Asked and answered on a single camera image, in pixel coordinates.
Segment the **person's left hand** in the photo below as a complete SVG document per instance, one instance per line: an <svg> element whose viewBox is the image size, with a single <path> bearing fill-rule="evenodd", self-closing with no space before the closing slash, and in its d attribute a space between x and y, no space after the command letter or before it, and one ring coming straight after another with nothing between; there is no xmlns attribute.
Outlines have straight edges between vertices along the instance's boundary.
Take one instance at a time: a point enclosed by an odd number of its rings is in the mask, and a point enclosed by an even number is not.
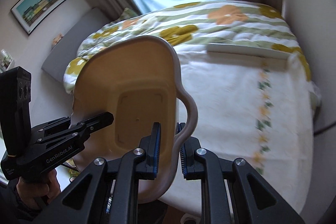
<svg viewBox="0 0 336 224"><path fill-rule="evenodd" d="M29 184L21 177L17 183L17 192L22 202L31 209L39 209L37 198L47 196L47 203L51 203L61 192L57 179L57 171L53 169L41 183Z"/></svg>

